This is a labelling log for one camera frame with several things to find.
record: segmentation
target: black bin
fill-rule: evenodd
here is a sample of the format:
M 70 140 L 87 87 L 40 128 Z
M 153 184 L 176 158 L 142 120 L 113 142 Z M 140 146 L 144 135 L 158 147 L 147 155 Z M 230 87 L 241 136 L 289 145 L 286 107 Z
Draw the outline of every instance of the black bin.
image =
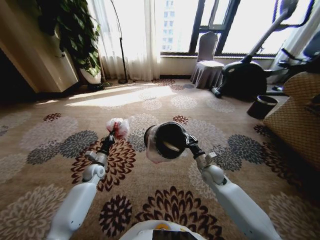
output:
M 259 95 L 246 113 L 255 119 L 264 119 L 277 103 L 273 97 Z

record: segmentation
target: white plant pot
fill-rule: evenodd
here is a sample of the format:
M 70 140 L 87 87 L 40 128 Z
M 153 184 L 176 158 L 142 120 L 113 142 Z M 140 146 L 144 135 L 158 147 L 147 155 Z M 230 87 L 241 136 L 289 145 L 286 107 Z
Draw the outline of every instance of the white plant pot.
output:
M 99 72 L 97 75 L 92 76 L 90 73 L 88 73 L 83 68 L 80 68 L 80 72 L 84 76 L 84 78 L 90 83 L 90 84 L 99 84 L 101 82 L 101 72 Z

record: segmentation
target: wall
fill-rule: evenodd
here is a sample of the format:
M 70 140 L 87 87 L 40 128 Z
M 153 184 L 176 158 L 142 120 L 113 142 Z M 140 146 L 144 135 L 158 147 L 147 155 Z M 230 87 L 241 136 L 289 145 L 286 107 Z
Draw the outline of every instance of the wall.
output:
M 0 47 L 36 93 L 63 92 L 78 77 L 70 59 L 59 58 L 59 39 L 40 31 L 38 15 L 34 0 L 0 1 Z
M 214 60 L 229 64 L 241 60 L 238 57 L 214 57 Z M 259 63 L 262 68 L 268 69 L 273 62 L 273 58 L 256 59 L 253 61 Z M 192 72 L 197 63 L 196 56 L 162 56 L 160 60 L 160 74 L 161 75 L 192 75 Z

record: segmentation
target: sofa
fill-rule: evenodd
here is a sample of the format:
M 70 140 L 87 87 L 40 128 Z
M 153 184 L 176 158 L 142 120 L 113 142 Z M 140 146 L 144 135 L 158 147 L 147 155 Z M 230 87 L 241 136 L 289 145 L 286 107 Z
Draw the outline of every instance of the sofa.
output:
M 287 101 L 263 123 L 320 171 L 320 74 L 291 77 L 284 93 Z

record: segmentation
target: carpet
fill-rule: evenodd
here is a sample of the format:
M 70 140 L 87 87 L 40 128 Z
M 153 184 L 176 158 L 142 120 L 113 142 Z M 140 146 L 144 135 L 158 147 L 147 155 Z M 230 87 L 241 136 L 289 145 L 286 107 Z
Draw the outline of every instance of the carpet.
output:
M 161 79 L 3 108 L 0 240 L 46 236 L 90 164 L 85 152 L 100 149 L 111 118 L 129 119 L 130 134 L 112 146 L 106 176 L 72 239 L 116 240 L 153 219 L 179 223 L 209 240 L 245 239 L 202 181 L 190 152 L 161 164 L 146 158 L 145 130 L 166 121 L 180 123 L 204 151 L 217 153 L 215 164 L 269 215 L 283 239 L 317 239 L 319 199 L 303 175 L 308 166 L 248 116 L 249 107 L 217 99 L 188 80 Z

